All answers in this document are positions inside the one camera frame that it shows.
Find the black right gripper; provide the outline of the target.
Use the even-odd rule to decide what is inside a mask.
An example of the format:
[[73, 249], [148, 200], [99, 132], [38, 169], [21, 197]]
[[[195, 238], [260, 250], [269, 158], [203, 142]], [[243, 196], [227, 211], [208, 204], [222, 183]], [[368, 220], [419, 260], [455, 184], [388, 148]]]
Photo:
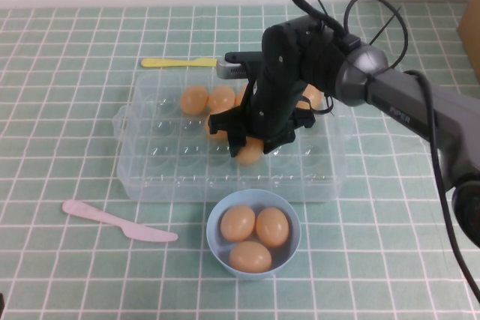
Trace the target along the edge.
[[221, 79], [247, 79], [241, 103], [213, 115], [208, 131], [226, 132], [235, 158], [247, 138], [263, 142], [269, 154], [296, 140], [296, 129], [314, 125], [316, 111], [297, 107], [308, 85], [326, 92], [320, 60], [329, 44], [337, 46], [344, 28], [331, 17], [302, 16], [267, 28], [259, 52], [228, 52], [217, 64]]

